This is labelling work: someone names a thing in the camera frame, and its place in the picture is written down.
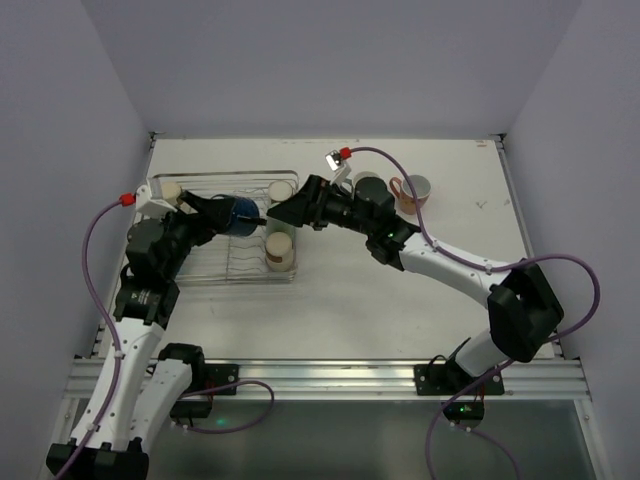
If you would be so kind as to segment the dark blue mug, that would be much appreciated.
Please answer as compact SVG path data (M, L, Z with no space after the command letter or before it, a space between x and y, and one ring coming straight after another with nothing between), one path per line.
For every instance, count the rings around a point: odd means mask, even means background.
M247 197L218 194L212 200L232 199L231 221L226 234L234 237L249 237L258 226L259 207L254 200Z

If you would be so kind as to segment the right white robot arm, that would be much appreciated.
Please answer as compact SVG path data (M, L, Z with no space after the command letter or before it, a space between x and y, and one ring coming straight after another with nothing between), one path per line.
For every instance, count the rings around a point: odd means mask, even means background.
M379 263L437 280L485 307L488 329L464 341L430 374L444 388L459 391L507 360L530 362L564 317L537 264L473 269L446 257L427 243L418 226L396 213L395 199L379 178L366 177L346 194L312 175L268 215L296 228L334 224L361 233Z

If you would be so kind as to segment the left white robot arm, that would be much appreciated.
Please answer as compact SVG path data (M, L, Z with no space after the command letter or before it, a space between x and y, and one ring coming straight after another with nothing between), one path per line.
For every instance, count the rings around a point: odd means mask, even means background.
M181 191L175 202L142 185L103 207L91 220L87 250L98 221L118 207L135 207L142 220L127 233L127 264L120 272L115 309L107 312L81 260L87 289L111 335L107 356L84 413L64 443L51 445L46 466L57 479L144 479L157 435L180 401L235 391L243 380L210 377L201 347L173 343L157 348L174 310L176 276L195 247L217 235L245 237L265 224L243 197L202 198Z

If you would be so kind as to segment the grey teal mug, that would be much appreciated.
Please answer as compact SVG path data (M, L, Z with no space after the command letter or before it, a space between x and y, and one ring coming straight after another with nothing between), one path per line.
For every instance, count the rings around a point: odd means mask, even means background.
M361 180L367 178L379 178L379 175L371 171L362 171L353 176L353 178L351 179L351 184L353 187L356 187Z

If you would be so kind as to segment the pink patterned mug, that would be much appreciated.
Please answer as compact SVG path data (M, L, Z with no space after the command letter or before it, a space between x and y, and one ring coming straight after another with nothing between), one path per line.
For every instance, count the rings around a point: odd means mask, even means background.
M409 180L392 177L389 187L400 210L407 215L415 215L421 210L432 190L430 181L421 175L410 175Z

